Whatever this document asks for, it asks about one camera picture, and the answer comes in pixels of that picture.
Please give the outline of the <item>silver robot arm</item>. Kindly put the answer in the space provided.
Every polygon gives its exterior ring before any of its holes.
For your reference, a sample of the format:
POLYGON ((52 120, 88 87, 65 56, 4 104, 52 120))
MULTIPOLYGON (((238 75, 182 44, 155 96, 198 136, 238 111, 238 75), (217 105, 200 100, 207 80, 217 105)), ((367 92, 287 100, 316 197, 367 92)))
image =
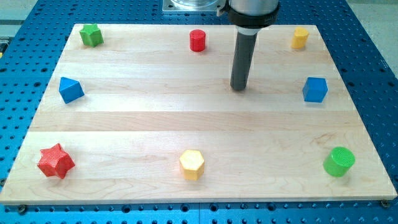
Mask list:
POLYGON ((262 28, 273 25, 279 9, 279 0, 226 0, 216 15, 227 14, 240 34, 256 35, 262 28))

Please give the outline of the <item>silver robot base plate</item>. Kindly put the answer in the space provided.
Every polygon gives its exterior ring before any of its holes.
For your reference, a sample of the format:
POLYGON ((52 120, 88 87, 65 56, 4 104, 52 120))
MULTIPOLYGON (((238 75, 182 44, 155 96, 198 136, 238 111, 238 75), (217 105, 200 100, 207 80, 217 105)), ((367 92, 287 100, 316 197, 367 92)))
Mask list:
POLYGON ((216 11, 225 0, 162 0, 164 12, 216 11))

